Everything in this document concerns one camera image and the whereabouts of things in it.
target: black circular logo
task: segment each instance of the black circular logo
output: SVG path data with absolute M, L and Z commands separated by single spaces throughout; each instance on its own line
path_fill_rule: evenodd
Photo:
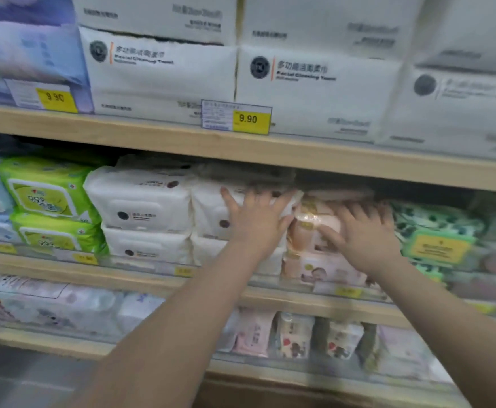
M 269 64 L 269 61 L 262 56 L 253 59 L 252 64 L 250 64 L 250 72 L 256 79 L 263 79 L 269 74 L 270 68 L 271 65 Z
M 437 88 L 437 81 L 432 75 L 421 75 L 415 81 L 415 93 L 417 95 L 430 95 Z
M 107 54 L 108 54 L 107 45 L 100 40 L 93 41 L 89 45 L 89 51 L 91 52 L 93 58 L 99 63 L 102 63 L 107 58 Z

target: hand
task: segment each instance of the hand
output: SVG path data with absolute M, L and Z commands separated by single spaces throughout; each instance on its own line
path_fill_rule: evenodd
M 295 191 L 284 193 L 271 204 L 271 192 L 256 195 L 250 189 L 244 196 L 244 203 L 239 206 L 226 188 L 220 189 L 232 226 L 230 241 L 244 246 L 258 260 L 268 258 L 278 246 L 284 232 L 292 223 L 293 215 L 280 218 Z
M 386 264 L 402 260 L 401 244 L 394 234 L 392 209 L 389 205 L 359 203 L 333 207 L 344 232 L 328 226 L 318 231 L 360 272 L 375 276 Z

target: left hand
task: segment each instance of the left hand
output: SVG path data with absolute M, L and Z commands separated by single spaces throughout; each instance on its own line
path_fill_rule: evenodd
M 257 195 L 250 189 L 244 196 L 244 203 L 239 206 L 226 188 L 221 188 L 229 210 L 232 226 L 231 243 L 241 244 L 258 260 L 268 258 L 278 246 L 293 215 L 281 218 L 282 212 L 295 195 L 295 190 L 284 193 L 272 202 L 271 192 L 265 191 Z

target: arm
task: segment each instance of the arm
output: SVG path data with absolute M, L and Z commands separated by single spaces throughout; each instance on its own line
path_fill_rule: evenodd
M 98 366 L 74 408 L 191 406 L 220 333 L 259 262 L 292 221 L 287 193 L 247 193 L 238 206 L 226 189 L 232 237 L 216 260 L 125 337 Z
M 439 284 L 406 258 L 388 206 L 337 207 L 345 236 L 322 226 L 356 269 L 365 272 L 401 309 L 474 408 L 496 408 L 496 322 Z

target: wooden shelf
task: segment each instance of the wooden shelf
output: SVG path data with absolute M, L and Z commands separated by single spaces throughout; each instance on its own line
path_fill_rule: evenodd
M 174 293 L 187 280 L 175 276 L 161 276 L 4 253 L 0 253 L 0 274 L 149 293 L 163 298 Z M 244 290 L 239 304 L 258 309 L 337 320 L 358 320 L 371 324 L 412 328 L 399 308 L 389 303 L 249 286 Z
M 496 190 L 496 161 L 0 106 L 0 133 Z
M 0 326 L 0 345 L 88 360 L 102 359 L 115 346 L 109 343 L 5 328 L 2 326 Z M 383 406 L 388 406 L 386 403 L 392 403 L 393 406 L 420 406 L 424 408 L 469 407 L 467 401 L 458 392 L 434 391 L 415 387 L 394 386 L 393 384 L 378 384 L 361 380 L 309 374 L 301 371 L 254 366 L 239 362 L 212 359 L 207 372 L 351 394 L 353 396 L 363 397 L 365 400 L 371 400 L 372 402 L 378 401 Z

